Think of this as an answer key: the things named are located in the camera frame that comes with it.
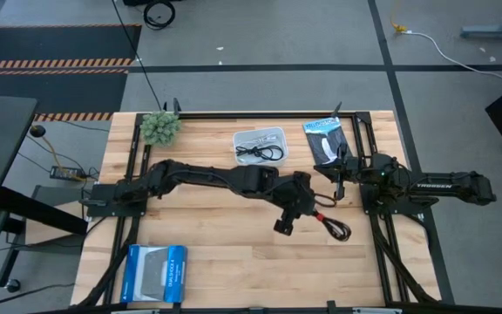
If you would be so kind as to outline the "blue DualShock controller box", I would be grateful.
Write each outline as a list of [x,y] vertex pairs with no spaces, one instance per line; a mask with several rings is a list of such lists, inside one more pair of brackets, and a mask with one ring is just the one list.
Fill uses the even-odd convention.
[[121,303],[182,303],[185,299],[188,249],[183,245],[129,246]]

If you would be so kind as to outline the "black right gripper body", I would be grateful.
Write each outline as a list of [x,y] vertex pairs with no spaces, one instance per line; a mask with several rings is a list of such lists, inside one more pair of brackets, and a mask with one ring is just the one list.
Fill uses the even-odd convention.
[[345,195],[344,182],[358,183],[361,161],[349,151],[349,146],[342,143],[338,148],[336,159],[336,191],[334,197],[340,201]]

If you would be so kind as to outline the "Yellowstone booklet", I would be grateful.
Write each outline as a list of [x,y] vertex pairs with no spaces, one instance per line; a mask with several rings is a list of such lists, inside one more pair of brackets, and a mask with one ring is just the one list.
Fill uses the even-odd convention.
[[343,133],[342,124],[337,117],[304,123],[303,131],[316,166],[353,156]]

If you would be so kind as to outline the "white plastic bin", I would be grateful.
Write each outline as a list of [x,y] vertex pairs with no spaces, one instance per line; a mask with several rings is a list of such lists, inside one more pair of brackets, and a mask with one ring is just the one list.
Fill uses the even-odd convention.
[[234,158],[242,166],[279,167],[288,158],[285,133],[278,126],[236,132],[233,147]]

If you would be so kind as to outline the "green artificial succulent plant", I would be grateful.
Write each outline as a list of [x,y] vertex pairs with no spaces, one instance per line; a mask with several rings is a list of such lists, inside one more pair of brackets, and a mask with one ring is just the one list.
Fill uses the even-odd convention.
[[154,112],[144,114],[140,125],[141,135],[147,145],[170,147],[181,129],[181,121],[174,113]]

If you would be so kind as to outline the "black hazard-striped floor mat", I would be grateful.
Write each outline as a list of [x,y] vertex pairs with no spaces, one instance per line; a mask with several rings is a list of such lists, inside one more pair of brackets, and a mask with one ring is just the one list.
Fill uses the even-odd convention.
[[37,99],[38,121],[119,111],[139,24],[0,26],[0,96]]

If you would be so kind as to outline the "yellow plug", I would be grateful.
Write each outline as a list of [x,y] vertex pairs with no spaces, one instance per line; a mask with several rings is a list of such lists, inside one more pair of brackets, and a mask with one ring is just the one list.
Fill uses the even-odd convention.
[[392,26],[392,28],[394,29],[395,33],[405,33],[408,28],[403,25],[403,24],[400,24],[397,20],[396,20],[396,11],[393,10],[390,14],[390,24]]

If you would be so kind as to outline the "black power strip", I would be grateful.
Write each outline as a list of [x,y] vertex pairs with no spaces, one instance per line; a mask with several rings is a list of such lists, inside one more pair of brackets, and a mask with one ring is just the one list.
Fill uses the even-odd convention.
[[62,181],[84,181],[86,175],[80,168],[52,166],[50,178]]

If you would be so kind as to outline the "black aluminium table frame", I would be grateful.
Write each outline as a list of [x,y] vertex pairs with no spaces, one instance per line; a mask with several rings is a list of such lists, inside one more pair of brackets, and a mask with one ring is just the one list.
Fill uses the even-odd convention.
[[[164,159],[205,166],[235,165],[233,137],[239,131],[277,126],[288,143],[282,174],[311,172],[314,160],[302,126],[317,112],[183,113],[182,129],[171,147],[145,150],[133,143],[135,113],[116,113],[105,142],[99,179],[114,183],[138,174],[144,161]],[[292,235],[274,231],[280,210],[226,189],[181,185],[147,204],[140,244],[184,245],[188,249],[183,309],[248,307],[381,306],[398,300],[404,287],[394,271],[379,273],[370,219],[358,186],[325,215],[347,223],[347,242],[333,239],[312,217],[296,221]]]

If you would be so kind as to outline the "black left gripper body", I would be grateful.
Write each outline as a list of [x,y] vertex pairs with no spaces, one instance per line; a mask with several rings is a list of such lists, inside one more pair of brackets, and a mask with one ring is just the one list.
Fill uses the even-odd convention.
[[302,215],[313,215],[315,196],[310,179],[309,174],[299,171],[275,179],[273,204],[282,209],[282,215],[275,222],[274,231],[290,236],[295,219]]

